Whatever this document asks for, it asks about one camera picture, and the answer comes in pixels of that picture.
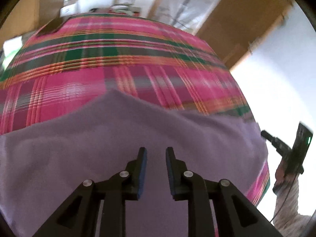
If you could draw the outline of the floral right sleeve forearm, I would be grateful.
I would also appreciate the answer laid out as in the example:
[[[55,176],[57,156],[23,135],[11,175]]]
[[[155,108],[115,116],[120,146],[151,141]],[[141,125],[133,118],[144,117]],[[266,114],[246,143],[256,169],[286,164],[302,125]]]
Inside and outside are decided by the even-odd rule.
[[[311,216],[298,213],[299,182],[276,195],[274,227],[282,236],[300,236]]]

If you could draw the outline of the person right hand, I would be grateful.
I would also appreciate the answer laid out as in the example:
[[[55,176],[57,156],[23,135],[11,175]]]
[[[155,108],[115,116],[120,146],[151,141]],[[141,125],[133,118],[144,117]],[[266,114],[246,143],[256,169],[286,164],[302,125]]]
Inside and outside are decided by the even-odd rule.
[[[274,194],[278,195],[285,189],[291,187],[295,183],[298,183],[298,176],[293,173],[285,173],[287,169],[287,162],[284,159],[281,159],[280,164],[275,172],[275,184],[273,187]]]

